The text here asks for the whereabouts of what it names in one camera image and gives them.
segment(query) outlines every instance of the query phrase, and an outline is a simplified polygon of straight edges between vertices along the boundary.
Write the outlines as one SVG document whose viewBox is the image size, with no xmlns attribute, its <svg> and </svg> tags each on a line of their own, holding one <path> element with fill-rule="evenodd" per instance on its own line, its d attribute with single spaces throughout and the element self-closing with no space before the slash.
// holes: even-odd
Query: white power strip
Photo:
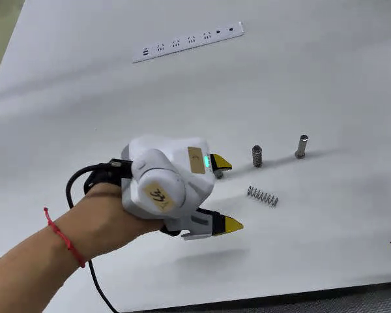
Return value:
<svg viewBox="0 0 391 313">
<path fill-rule="evenodd" d="M 156 42 L 138 49 L 134 55 L 133 63 L 146 61 L 155 57 L 192 49 L 206 44 L 212 44 L 244 34 L 242 22 L 233 23 L 226 27 L 217 27 L 200 31 L 191 35 L 175 37 L 169 41 Z"/>
</svg>

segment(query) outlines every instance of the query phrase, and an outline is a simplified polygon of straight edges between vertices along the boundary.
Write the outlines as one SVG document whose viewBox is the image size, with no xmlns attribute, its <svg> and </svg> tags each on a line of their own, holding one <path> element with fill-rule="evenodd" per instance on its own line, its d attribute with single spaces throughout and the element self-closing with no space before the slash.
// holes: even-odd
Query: label sticker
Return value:
<svg viewBox="0 0 391 313">
<path fill-rule="evenodd" d="M 161 212 L 166 213 L 174 208 L 174 201 L 156 181 L 147 185 L 143 191 L 145 191 L 146 195 L 152 200 L 152 202 L 159 208 Z"/>
<path fill-rule="evenodd" d="M 204 167 L 203 152 L 201 148 L 188 147 L 188 157 L 190 158 L 191 172 L 194 174 L 206 174 Z"/>
</svg>

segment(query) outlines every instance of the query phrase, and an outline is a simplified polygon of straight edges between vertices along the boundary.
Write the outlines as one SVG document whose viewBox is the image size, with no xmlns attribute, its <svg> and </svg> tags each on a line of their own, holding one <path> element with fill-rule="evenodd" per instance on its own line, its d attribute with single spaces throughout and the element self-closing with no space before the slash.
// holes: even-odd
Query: metal spring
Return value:
<svg viewBox="0 0 391 313">
<path fill-rule="evenodd" d="M 278 203 L 278 197 L 267 192 L 263 192 L 254 186 L 249 186 L 247 196 L 258 199 L 260 202 L 269 204 L 271 207 L 275 207 Z"/>
<path fill-rule="evenodd" d="M 252 148 L 252 163 L 256 168 L 262 166 L 262 148 L 258 145 Z"/>
</svg>

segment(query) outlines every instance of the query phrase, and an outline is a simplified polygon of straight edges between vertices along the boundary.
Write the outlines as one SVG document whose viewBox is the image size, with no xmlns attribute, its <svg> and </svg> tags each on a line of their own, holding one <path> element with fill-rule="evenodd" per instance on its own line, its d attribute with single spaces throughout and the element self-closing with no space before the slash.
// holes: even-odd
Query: yellow object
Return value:
<svg viewBox="0 0 391 313">
<path fill-rule="evenodd" d="M 234 218 L 225 216 L 224 220 L 226 233 L 233 233 L 234 231 L 243 229 L 243 225 Z"/>
<path fill-rule="evenodd" d="M 223 157 L 220 155 L 217 155 L 216 153 L 213 153 L 214 160 L 216 161 L 216 165 L 218 169 L 232 169 L 232 164 L 228 163 Z"/>
<path fill-rule="evenodd" d="M 233 233 L 234 231 L 243 229 L 243 225 L 234 218 L 225 215 L 222 215 L 221 217 L 224 218 L 224 228 L 222 228 L 219 233 L 215 233 L 213 236 L 225 235 L 227 233 Z"/>
</svg>

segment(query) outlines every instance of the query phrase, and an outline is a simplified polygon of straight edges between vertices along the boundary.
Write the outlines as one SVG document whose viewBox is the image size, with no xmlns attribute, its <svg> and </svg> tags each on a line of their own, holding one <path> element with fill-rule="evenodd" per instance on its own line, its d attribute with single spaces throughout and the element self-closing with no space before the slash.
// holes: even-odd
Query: metal bolt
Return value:
<svg viewBox="0 0 391 313">
<path fill-rule="evenodd" d="M 258 145 L 252 148 L 252 163 L 256 168 L 262 166 L 262 148 Z"/>
<path fill-rule="evenodd" d="M 300 141 L 298 142 L 298 149 L 295 151 L 294 155 L 296 158 L 304 158 L 306 156 L 306 145 L 308 141 L 307 135 L 301 135 Z"/>
</svg>

